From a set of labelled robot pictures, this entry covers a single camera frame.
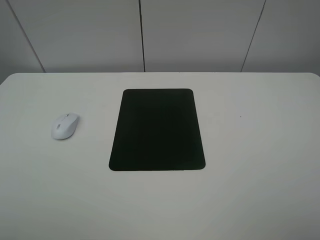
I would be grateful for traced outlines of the black mouse pad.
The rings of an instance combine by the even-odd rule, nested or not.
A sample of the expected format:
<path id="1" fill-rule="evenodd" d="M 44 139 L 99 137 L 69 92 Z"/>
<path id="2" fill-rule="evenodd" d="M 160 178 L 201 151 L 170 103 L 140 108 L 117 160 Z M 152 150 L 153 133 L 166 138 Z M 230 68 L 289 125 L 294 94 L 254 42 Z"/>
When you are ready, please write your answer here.
<path id="1" fill-rule="evenodd" d="M 109 159 L 112 171 L 184 171 L 205 166 L 191 89 L 123 91 Z"/>

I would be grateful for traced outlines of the white computer mouse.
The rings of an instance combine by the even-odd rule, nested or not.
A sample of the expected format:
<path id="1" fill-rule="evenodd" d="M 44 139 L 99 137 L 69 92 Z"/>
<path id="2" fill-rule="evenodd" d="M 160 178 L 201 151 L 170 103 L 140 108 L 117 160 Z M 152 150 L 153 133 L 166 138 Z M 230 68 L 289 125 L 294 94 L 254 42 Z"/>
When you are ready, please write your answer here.
<path id="1" fill-rule="evenodd" d="M 71 137 L 78 126 L 80 116 L 66 113 L 58 117 L 51 126 L 51 137 L 55 140 L 65 140 Z"/>

